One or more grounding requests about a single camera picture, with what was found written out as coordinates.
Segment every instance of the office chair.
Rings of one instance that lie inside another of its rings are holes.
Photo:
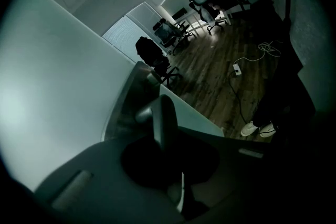
[[[208,21],[202,16],[201,9],[200,8],[199,9],[196,8],[195,4],[193,3],[193,0],[190,0],[189,7],[192,8],[193,10],[197,11],[197,13],[200,15],[200,18],[201,18],[202,21],[208,23]],[[220,14],[219,10],[212,8],[212,7],[210,7],[207,4],[202,5],[202,7],[209,12],[209,14],[212,16],[213,20],[215,20],[215,18]],[[208,33],[209,33],[210,36],[212,35],[211,34],[211,30],[215,26],[220,27],[222,31],[224,30],[223,27],[219,24],[221,22],[224,22],[225,24],[227,24],[227,21],[225,19],[223,19],[223,20],[220,20],[220,21],[216,21],[214,26],[210,26],[210,25],[207,26],[206,29],[207,29],[207,31],[208,31]]]
[[[190,36],[196,37],[193,33],[187,31],[190,25],[184,26],[181,24],[179,28],[173,26],[165,19],[161,19],[158,23],[153,26],[154,34],[161,39],[161,44],[167,48],[169,46],[175,47],[172,54],[175,56],[175,50],[182,45],[182,41]]]
[[[137,48],[138,55],[144,62],[153,67],[154,71],[162,78],[162,82],[167,81],[167,88],[170,89],[169,79],[172,77],[182,78],[181,74],[173,72],[175,70],[179,71],[178,67],[173,67],[169,64],[169,60],[166,56],[163,56],[162,50],[152,41],[151,39],[140,37],[140,39],[135,44]]]

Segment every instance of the desk leg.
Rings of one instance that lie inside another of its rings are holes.
[[[188,19],[186,19],[186,21],[187,21],[188,24],[190,24],[190,27],[192,28],[192,30],[195,31],[195,33],[196,33],[198,36],[200,36],[200,35],[198,34],[198,32],[196,31],[196,29],[193,27],[192,23],[190,23],[190,21],[189,21]]]
[[[200,21],[199,20],[197,20],[197,18],[196,18],[196,16],[194,15],[194,18],[195,18],[195,20],[198,22],[198,24],[199,24],[199,26],[200,26],[200,28],[204,31],[204,29],[202,28],[202,25],[201,25],[201,23],[200,23]]]
[[[225,19],[227,20],[227,22],[228,22],[230,25],[232,25],[232,24],[231,24],[230,17],[227,15],[227,12],[226,12],[225,10],[222,10],[222,12],[223,12],[224,17],[225,17]]]

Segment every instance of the white cable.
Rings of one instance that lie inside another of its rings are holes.
[[[261,60],[266,53],[268,53],[269,55],[273,56],[273,57],[280,57],[281,56],[281,52],[279,50],[277,50],[276,48],[272,47],[271,44],[273,43],[273,41],[271,43],[267,43],[267,42],[263,42],[261,44],[258,45],[258,49],[263,51],[264,54],[259,58],[259,59],[256,59],[256,60],[250,60],[250,59],[247,59],[246,57],[241,57],[239,58],[238,60],[236,60],[234,62],[234,64],[239,61],[239,60],[242,60],[242,59],[246,59],[250,62],[255,62],[255,61],[259,61]],[[272,51],[277,51],[279,53],[279,55],[274,55],[274,54],[271,54]]]

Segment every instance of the chair backrest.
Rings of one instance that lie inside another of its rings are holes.
[[[181,34],[177,34],[178,29],[173,29],[168,23],[157,23],[154,25],[153,30],[156,29],[154,34],[162,40],[162,43],[167,43],[173,37],[180,36]]]

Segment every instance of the black office chair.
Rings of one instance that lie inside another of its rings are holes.
[[[175,70],[179,71],[178,67],[173,67],[169,64],[169,60],[166,56],[163,56],[162,50],[151,39],[140,37],[135,44],[138,55],[144,62],[153,67],[154,71],[162,79],[162,83],[167,81],[167,88],[170,89],[170,78],[179,77],[182,75],[179,73],[173,74]]]

